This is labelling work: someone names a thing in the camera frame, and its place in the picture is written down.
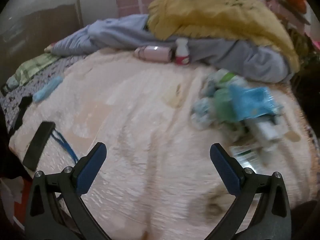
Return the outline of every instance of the blue cord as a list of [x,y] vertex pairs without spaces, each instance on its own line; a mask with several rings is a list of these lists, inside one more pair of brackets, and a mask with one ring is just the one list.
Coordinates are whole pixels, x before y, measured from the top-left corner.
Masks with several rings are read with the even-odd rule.
[[58,137],[56,137],[52,132],[52,137],[64,148],[71,156],[75,164],[79,161],[78,157],[76,156],[75,152],[71,148],[71,146],[67,143],[66,139],[62,136],[61,133],[59,133],[57,130],[54,129],[54,131],[57,133]]

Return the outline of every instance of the green label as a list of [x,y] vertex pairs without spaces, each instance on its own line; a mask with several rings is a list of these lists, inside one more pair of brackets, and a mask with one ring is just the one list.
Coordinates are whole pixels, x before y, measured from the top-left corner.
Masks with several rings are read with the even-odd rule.
[[228,72],[227,74],[225,74],[222,78],[221,78],[221,80],[220,80],[220,82],[221,83],[223,83],[223,82],[228,82],[228,81],[230,81],[233,77],[235,77],[236,75],[235,74],[233,74],[232,72]]

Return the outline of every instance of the pink and white bottle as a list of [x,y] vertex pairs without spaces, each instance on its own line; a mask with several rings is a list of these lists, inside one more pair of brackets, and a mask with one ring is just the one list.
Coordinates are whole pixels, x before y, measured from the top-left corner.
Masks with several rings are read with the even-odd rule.
[[188,39],[177,38],[176,44],[177,44],[177,50],[176,50],[175,63],[178,65],[188,65],[190,62]]

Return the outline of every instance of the gray blanket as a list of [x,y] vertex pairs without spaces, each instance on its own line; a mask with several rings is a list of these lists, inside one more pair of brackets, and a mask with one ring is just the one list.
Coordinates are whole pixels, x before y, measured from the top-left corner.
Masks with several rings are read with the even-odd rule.
[[[145,30],[147,14],[119,19],[98,20],[57,42],[52,53],[58,56],[87,55],[104,47],[136,49],[141,46],[175,48],[176,36],[160,41]],[[189,39],[191,61],[201,60],[217,68],[262,82],[286,81],[291,75],[287,61],[269,47],[251,41],[225,39]]]

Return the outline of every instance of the beige blanket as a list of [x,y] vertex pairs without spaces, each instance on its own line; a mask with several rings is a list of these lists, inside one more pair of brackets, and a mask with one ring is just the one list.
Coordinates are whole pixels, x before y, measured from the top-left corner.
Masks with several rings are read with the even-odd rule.
[[[213,143],[228,149],[228,141],[218,129],[198,131],[190,122],[191,105],[210,71],[100,50],[74,64],[47,100],[30,106],[10,147],[22,161],[44,120],[56,123],[78,157],[103,142],[107,159],[82,199],[113,239],[141,239],[146,231],[148,239],[204,239],[234,200],[209,158]],[[302,139],[283,139],[264,172],[282,173],[295,206],[316,192],[317,161],[290,90],[270,89]],[[71,157],[50,138],[38,170],[55,173],[68,165],[74,165]]]

